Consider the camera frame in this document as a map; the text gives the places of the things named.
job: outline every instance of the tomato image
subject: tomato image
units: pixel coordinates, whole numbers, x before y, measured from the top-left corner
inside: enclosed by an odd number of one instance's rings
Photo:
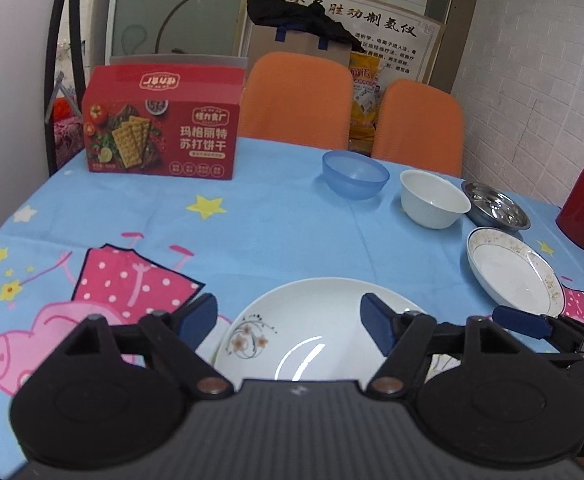
[[[101,105],[90,106],[90,118],[99,126],[108,120],[108,113],[105,108]]]
[[[92,124],[92,123],[85,123],[83,125],[83,131],[85,132],[85,135],[87,135],[88,137],[91,137],[96,132],[96,129],[94,127],[94,124]]]

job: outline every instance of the stainless steel bowl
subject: stainless steel bowl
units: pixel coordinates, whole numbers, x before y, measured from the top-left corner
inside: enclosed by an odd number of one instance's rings
[[[495,227],[510,232],[530,228],[530,218],[526,212],[493,187],[466,180],[461,184],[461,189],[472,204],[466,214],[478,227]]]

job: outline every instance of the red box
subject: red box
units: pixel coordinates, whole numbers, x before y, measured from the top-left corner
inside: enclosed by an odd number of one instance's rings
[[[229,180],[245,70],[99,66],[83,97],[90,171]]]

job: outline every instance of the chair backrest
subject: chair backrest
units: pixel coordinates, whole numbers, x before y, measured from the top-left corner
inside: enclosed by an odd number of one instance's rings
[[[451,95],[423,83],[393,82],[381,102],[372,157],[460,176],[461,107]]]
[[[336,62],[271,52],[255,63],[248,77],[239,135],[344,150],[352,92],[350,71]]]

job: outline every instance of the table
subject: table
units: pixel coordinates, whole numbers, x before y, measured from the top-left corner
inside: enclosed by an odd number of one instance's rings
[[[173,310],[205,283],[222,330],[276,286],[343,276],[390,288],[440,322],[491,313],[467,262],[475,225],[466,216],[442,231],[416,225],[400,207],[405,168],[391,163],[379,196],[348,202],[320,176],[322,155],[240,139],[234,178],[221,182],[89,173],[80,153],[9,218],[0,228],[0,477],[22,462],[7,410],[32,364],[24,355],[43,359],[87,312],[134,322],[147,298]],[[554,267],[568,302],[583,306],[584,251],[556,227],[558,208],[514,199],[531,219],[523,240]],[[28,351],[10,352],[20,348]]]

